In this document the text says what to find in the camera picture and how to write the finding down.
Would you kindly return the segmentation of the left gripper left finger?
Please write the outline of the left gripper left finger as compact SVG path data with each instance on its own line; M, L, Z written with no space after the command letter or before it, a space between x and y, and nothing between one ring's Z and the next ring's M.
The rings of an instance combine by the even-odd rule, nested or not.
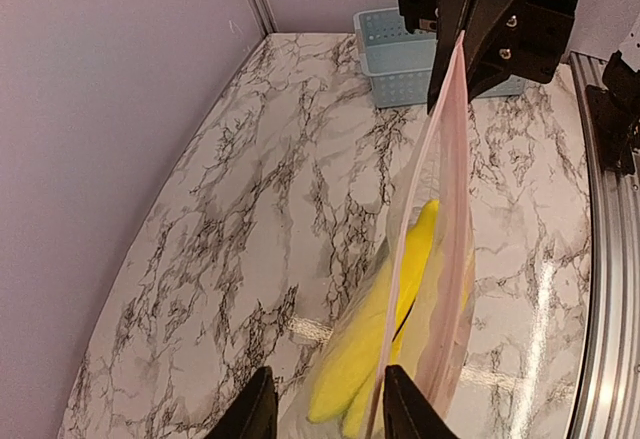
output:
M278 395L272 368L258 368L205 439L274 439Z

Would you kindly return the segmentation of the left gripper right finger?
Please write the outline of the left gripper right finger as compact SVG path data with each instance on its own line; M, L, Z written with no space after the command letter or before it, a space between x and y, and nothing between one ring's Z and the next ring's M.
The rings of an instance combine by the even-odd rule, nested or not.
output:
M457 439L400 365L385 368L386 439Z

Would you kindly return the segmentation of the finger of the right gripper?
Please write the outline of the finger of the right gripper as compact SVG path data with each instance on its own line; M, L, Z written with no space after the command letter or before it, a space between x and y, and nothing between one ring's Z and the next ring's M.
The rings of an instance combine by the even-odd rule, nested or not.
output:
M526 0L475 0L465 29L464 54L468 98L483 94L509 78L518 31L511 18Z
M457 37L464 29L470 1L436 0L437 45L428 90L429 112L438 100Z

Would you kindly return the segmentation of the yellow fake banana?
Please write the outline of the yellow fake banana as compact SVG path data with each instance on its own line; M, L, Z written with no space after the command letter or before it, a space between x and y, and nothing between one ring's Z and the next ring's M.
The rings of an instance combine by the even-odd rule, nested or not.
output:
M427 202L408 229L390 362L400 365L440 416L449 412L460 378L474 309L472 221L446 234L465 243L450 251L435 237L450 216ZM393 262L384 258L362 302L335 330L311 387L306 422L312 438L356 438L367 422L386 327Z

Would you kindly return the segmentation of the clear zip top bag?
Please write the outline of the clear zip top bag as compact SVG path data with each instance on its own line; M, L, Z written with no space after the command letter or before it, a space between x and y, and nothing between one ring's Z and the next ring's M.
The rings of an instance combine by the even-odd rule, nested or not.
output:
M282 438L443 437L474 309L467 68L457 39L386 234L283 413Z

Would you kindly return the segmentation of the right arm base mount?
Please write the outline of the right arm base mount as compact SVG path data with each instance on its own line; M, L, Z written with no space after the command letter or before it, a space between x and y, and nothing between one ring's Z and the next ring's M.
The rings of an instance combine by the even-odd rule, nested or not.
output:
M586 86L596 147L603 169L632 175L633 152L639 150L639 71L616 51L602 75L604 88Z

